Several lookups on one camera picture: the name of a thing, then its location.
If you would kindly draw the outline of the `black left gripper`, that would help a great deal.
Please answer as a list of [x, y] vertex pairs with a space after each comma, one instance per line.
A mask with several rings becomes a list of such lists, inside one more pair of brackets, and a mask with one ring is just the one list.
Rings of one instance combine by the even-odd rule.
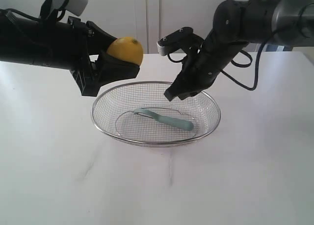
[[[84, 23], [71, 16], [67, 23], [43, 20], [41, 29], [42, 42], [47, 46], [41, 65], [69, 70], [82, 96], [95, 97], [100, 85], [136, 78], [140, 71], [139, 65], [105, 52], [117, 38], [92, 21]], [[89, 56], [97, 54], [99, 56], [94, 63]]]

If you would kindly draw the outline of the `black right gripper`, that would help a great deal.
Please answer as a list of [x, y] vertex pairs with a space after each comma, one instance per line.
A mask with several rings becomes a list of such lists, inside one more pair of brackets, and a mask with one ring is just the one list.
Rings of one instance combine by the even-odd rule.
[[197, 53], [188, 56], [179, 73], [164, 92], [168, 101], [184, 100], [211, 87], [231, 60], [248, 44], [246, 41], [222, 42], [216, 35], [208, 35]]

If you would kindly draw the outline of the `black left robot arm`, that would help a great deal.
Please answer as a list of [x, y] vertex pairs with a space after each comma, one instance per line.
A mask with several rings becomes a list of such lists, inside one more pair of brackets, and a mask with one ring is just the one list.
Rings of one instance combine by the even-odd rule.
[[91, 21], [36, 22], [0, 12], [0, 59], [69, 70], [82, 96], [95, 97], [106, 84], [135, 78], [140, 66], [106, 53], [115, 37]]

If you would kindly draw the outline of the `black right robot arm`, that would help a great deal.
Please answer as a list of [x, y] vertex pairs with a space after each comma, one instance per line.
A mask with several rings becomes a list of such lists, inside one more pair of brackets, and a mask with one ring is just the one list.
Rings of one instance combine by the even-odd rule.
[[182, 50], [182, 69], [164, 95], [184, 100], [211, 87], [217, 76], [250, 44], [311, 47], [313, 0], [225, 0], [217, 7], [212, 29], [201, 38], [183, 27], [157, 43], [162, 56]]

